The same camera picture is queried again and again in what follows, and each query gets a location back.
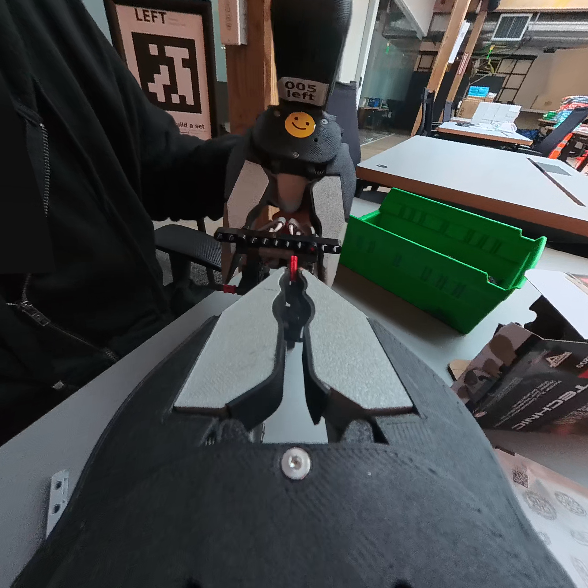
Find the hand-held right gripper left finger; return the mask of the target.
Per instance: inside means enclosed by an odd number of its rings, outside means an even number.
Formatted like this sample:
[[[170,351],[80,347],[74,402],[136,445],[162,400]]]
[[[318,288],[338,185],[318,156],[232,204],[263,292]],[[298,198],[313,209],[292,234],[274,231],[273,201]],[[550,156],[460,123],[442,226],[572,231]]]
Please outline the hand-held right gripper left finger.
[[[238,420],[253,430],[283,397],[286,268],[219,316],[174,402],[180,412]]]

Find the air conditioner unit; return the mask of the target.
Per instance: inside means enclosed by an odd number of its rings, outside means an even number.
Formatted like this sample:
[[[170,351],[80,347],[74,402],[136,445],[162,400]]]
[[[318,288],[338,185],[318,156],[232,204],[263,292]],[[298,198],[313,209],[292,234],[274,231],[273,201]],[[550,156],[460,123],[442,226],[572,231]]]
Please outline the air conditioner unit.
[[[520,41],[532,17],[531,13],[502,13],[490,40],[492,42]]]

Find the grey table wooden edge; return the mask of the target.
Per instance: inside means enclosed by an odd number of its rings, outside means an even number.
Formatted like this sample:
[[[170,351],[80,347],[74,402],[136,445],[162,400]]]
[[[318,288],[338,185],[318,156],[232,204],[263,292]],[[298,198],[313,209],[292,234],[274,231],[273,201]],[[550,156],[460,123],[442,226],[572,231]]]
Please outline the grey table wooden edge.
[[[423,136],[361,162],[358,180],[587,243],[587,176],[560,160]]]

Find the black grey lego model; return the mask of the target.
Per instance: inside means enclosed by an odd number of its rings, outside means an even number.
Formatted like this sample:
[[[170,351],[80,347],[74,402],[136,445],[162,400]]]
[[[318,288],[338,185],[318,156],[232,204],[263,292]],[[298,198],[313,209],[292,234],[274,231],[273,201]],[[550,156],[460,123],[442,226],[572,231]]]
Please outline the black grey lego model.
[[[285,218],[279,217],[262,230],[218,228],[213,237],[229,256],[224,271],[224,293],[245,295],[264,281],[273,269],[289,266],[298,257],[298,271],[305,269],[319,277],[324,254],[341,254],[342,243],[316,234],[284,231]]]

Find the framed marker sign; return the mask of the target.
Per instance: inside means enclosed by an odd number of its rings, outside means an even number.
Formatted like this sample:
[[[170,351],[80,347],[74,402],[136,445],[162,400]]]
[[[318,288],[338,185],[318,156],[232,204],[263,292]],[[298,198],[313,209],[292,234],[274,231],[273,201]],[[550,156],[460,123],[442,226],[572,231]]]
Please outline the framed marker sign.
[[[210,1],[104,1],[112,43],[181,133],[219,135]]]

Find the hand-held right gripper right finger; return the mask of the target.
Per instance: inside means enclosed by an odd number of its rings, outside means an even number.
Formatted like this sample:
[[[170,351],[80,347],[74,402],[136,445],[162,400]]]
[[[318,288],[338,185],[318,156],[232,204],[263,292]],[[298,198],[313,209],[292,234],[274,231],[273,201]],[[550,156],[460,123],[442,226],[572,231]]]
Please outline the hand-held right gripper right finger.
[[[306,403],[314,421],[349,424],[413,412],[414,405],[368,317],[307,270],[303,328]]]

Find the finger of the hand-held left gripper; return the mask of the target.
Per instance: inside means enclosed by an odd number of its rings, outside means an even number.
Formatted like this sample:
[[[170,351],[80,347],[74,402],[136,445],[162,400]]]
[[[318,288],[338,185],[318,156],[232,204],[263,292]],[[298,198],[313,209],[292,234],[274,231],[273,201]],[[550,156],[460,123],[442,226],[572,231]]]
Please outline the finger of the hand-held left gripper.
[[[261,165],[246,160],[224,206],[224,228],[242,229],[261,204],[269,178]]]
[[[325,176],[311,188],[312,227],[322,238],[340,242],[345,234],[346,221],[342,184],[339,176]],[[324,254],[318,270],[319,278],[332,285],[340,254]]]

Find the black lego set box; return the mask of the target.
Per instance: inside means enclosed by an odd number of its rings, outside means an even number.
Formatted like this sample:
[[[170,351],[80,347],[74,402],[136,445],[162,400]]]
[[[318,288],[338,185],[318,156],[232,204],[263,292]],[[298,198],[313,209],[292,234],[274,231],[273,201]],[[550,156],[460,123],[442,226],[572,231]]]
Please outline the black lego set box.
[[[530,270],[535,319],[499,325],[454,379],[481,428],[533,431],[587,418],[587,273]]]

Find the small black red lego piece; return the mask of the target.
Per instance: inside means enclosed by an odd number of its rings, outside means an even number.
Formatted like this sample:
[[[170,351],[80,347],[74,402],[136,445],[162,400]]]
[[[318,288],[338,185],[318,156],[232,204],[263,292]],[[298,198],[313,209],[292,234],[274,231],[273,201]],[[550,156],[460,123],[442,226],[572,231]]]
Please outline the small black red lego piece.
[[[298,257],[290,257],[285,273],[283,293],[285,306],[283,310],[283,332],[286,349],[291,350],[298,342],[302,342],[302,333],[308,320],[309,310],[304,299],[304,284],[299,277]]]

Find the slanted wooden beam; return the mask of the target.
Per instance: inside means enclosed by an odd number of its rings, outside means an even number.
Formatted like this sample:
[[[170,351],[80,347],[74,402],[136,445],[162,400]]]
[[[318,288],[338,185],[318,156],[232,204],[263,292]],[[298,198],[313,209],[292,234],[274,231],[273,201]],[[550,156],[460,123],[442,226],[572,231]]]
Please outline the slanted wooden beam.
[[[450,65],[449,60],[453,49],[457,48],[459,50],[462,45],[463,40],[460,37],[460,31],[463,23],[466,21],[466,16],[471,6],[476,9],[476,17],[466,42],[465,51],[458,65],[457,73],[447,94],[447,99],[453,100],[455,98],[465,70],[473,56],[474,48],[479,40],[481,29],[488,15],[489,1],[453,1],[449,21],[426,86],[428,91],[434,93],[435,99],[439,99],[442,95],[440,88]]]

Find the person's left forearm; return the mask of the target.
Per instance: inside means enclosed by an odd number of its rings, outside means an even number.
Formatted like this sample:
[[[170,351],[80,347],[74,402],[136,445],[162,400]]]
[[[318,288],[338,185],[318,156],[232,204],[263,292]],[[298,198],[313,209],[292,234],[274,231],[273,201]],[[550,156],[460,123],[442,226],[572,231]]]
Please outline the person's left forearm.
[[[208,141],[179,136],[149,170],[143,203],[152,220],[194,221],[224,216],[225,182],[231,154],[245,143],[240,135]]]

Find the black mesh office chair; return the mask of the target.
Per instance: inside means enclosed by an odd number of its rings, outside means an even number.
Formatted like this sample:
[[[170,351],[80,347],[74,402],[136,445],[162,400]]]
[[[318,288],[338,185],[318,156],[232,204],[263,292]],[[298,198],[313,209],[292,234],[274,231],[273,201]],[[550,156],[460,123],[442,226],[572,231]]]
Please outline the black mesh office chair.
[[[154,239],[156,249],[169,256],[174,283],[189,280],[194,263],[206,270],[208,288],[224,291],[224,284],[215,280],[215,272],[222,270],[222,248],[213,236],[181,224],[166,224],[154,231]]]

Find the metal air duct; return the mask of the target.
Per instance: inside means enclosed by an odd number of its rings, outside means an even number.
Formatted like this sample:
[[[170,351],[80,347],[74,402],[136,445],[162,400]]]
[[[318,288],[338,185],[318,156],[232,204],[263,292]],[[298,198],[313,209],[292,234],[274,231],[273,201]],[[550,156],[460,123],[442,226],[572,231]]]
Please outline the metal air duct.
[[[587,21],[536,21],[526,37],[534,47],[578,48],[587,46]]]

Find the wooden pillar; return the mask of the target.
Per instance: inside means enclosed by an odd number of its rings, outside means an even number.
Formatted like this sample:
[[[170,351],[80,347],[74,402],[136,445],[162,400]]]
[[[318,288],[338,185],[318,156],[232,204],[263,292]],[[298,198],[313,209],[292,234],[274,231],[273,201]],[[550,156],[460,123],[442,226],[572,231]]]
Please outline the wooden pillar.
[[[277,104],[277,79],[270,1],[246,1],[247,44],[226,46],[229,125],[243,135],[270,105]]]

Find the printed paper bag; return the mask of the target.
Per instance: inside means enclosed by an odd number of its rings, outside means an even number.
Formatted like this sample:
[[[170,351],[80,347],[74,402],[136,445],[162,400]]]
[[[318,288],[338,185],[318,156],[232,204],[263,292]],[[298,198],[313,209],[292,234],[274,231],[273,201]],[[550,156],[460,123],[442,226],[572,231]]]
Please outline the printed paper bag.
[[[540,539],[576,587],[587,587],[587,489],[517,453],[496,457]]]

